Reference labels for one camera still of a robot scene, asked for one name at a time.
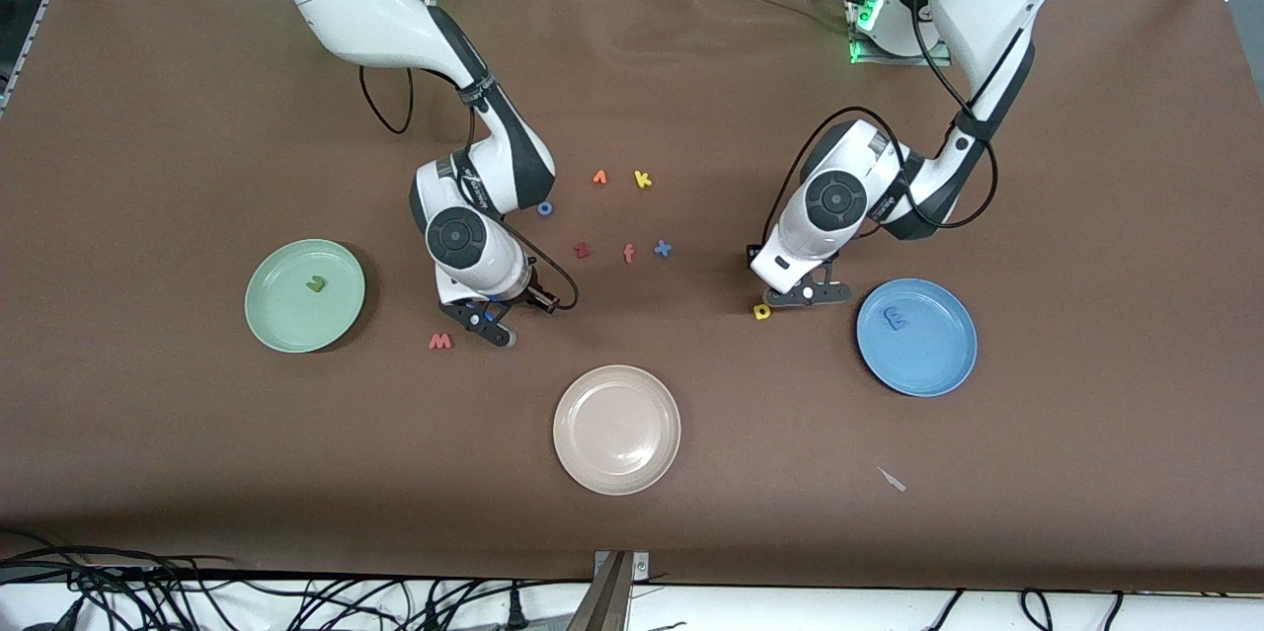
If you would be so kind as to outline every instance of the table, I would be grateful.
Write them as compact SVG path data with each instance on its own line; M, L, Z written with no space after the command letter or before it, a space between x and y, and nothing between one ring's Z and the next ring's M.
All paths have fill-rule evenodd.
M289 0L54 0L0 119L0 522L306 570L584 577L635 548L683 582L1259 587L1264 110L1222 0L1049 0L992 210L844 249L857 302L921 277L971 309L978 365L934 401L868 374L854 303L756 321L743 260L832 110L939 144L929 72L848 64L830 0L442 4L555 154L555 215L511 219L580 307L512 314L511 350L427 350L453 324L407 186L465 139L437 78L397 138ZM370 83L402 115L402 76ZM311 236L362 259L369 302L283 355L241 297ZM684 421L627 498L550 439L609 363Z

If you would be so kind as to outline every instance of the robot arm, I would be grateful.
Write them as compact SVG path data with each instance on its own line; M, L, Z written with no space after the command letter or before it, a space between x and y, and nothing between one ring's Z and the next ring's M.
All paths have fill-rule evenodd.
M440 307L493 344L512 344L513 334L499 321L503 312L487 315L488 301L506 309L527 301L550 312L557 303L535 286L533 259L502 224L504 214L549 196L555 176L549 149L442 9L420 0L295 4L335 56L369 67L427 70L451 82L483 119L490 137L417 169L410 200L435 260Z
M901 240L924 239L939 229L1025 81L1034 58L1031 25L1043 4L929 0L937 32L923 29L923 35L928 46L934 37L943 37L962 64L972 89L969 109L953 119L935 159L900 145L902 168L896 145L866 121L827 132L804 166L801 186L751 263L772 288L765 296L769 305L820 302L813 295L824 283L805 278L833 259L866 215ZM913 5L911 0L908 5L902 0L887 3L884 9L892 18L884 14L873 20L875 42L887 51L910 42L916 47Z

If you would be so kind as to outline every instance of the green light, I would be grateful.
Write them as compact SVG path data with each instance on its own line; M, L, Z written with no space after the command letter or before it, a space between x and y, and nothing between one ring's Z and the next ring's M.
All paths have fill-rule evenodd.
M872 32L873 23L877 20L877 13L882 10L882 0L870 0L865 5L870 10L861 13L857 25L862 32Z

